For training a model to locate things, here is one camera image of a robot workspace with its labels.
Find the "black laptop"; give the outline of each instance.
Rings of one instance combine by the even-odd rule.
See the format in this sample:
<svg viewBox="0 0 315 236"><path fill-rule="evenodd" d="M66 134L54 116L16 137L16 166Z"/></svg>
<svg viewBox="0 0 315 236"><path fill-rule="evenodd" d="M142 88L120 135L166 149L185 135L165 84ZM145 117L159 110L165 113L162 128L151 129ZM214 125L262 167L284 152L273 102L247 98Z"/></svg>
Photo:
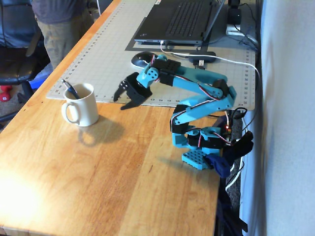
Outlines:
<svg viewBox="0 0 315 236"><path fill-rule="evenodd" d="M201 44L225 0L157 0L134 40Z"/></svg>

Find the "mug handle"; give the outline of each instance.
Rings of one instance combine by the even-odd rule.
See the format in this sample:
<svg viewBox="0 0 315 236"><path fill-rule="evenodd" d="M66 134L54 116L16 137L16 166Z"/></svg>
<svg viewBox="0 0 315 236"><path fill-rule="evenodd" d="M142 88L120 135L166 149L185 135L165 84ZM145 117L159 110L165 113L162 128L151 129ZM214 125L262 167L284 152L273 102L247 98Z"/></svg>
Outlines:
<svg viewBox="0 0 315 236"><path fill-rule="evenodd" d="M66 103L63 103L63 106L61 107L61 114L63 115L63 118L65 119L65 121L67 121L68 123L71 123L71 124L79 124L79 118L77 120L70 120L67 116L67 108L68 106L74 106L72 102L66 102Z"/></svg>

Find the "khaki pants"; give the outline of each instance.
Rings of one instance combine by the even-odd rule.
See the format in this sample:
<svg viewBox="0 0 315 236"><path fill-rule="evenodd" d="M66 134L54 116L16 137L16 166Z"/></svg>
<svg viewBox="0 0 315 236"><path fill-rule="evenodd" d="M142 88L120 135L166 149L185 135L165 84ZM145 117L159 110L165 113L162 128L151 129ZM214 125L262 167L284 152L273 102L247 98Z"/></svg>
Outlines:
<svg viewBox="0 0 315 236"><path fill-rule="evenodd" d="M93 19L87 9L69 22L44 24L37 21L44 35L44 44L53 69L64 59L85 32L92 26Z"/></svg>

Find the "cutting mat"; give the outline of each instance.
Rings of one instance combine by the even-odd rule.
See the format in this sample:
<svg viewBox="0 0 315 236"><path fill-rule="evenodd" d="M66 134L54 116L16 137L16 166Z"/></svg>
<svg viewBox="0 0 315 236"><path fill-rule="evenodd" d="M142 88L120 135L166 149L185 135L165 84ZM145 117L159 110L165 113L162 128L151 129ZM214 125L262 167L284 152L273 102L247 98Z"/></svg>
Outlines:
<svg viewBox="0 0 315 236"><path fill-rule="evenodd" d="M47 98L64 99L65 88L61 79L65 79L71 84L90 83L95 88L97 102L113 102L113 94L120 81L135 71L141 71L130 63L137 52L125 49L155 2L155 0L122 0L51 88ZM222 58L255 64L255 52L251 50L209 47L208 51L214 51L217 56ZM158 47L155 53L162 54ZM182 66L192 67L188 60L181 60L170 54L166 56L169 59L180 61ZM220 60L208 64L206 69L227 76L228 85L234 86L237 92L235 107L242 106L249 110L254 108L254 69L250 66ZM195 95L192 92L159 83L154 83L151 91L153 95L144 105L175 107L180 100ZM119 102L127 103L128 97L123 94Z"/></svg>

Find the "pen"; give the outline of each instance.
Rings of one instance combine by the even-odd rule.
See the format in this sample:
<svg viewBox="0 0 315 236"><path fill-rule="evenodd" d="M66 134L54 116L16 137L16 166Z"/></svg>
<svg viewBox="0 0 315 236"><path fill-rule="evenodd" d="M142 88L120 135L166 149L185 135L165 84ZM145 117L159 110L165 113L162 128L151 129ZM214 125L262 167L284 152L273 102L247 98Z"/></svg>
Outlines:
<svg viewBox="0 0 315 236"><path fill-rule="evenodd" d="M75 99L80 99L77 91L74 89L74 87L72 87L70 83L65 80L61 80L61 82L67 87L68 91L75 97Z"/></svg>

